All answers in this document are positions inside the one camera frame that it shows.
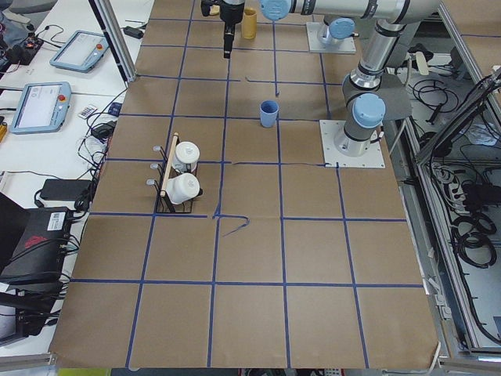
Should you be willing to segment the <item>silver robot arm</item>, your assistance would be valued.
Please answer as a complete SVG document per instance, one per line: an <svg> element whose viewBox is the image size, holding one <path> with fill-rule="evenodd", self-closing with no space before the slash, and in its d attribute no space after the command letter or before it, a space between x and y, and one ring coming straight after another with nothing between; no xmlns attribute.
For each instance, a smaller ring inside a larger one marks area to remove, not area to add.
<svg viewBox="0 0 501 376"><path fill-rule="evenodd" d="M268 20L277 21L290 13L375 18L374 31L358 66L343 84L347 118L333 137L343 154L359 157L369 148L370 139L389 108L377 95L384 68L408 24L423 20L438 9L439 1L261 1L260 10Z"/></svg>
<svg viewBox="0 0 501 376"><path fill-rule="evenodd" d="M348 17L325 15L317 32L317 38L323 45L333 45L350 38L355 33L355 21Z"/></svg>

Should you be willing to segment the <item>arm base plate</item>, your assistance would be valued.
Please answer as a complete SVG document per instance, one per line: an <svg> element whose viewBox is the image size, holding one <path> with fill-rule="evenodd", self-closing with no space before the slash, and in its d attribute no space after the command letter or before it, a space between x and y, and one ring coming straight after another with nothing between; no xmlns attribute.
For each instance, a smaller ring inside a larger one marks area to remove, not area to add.
<svg viewBox="0 0 501 376"><path fill-rule="evenodd" d="M365 141L354 141L344 132L345 121L319 122L324 165L330 168L385 168L377 130Z"/></svg>
<svg viewBox="0 0 501 376"><path fill-rule="evenodd" d="M307 22L307 37L309 52L354 55L355 42L352 36L338 39L334 38L329 27L323 22Z"/></svg>

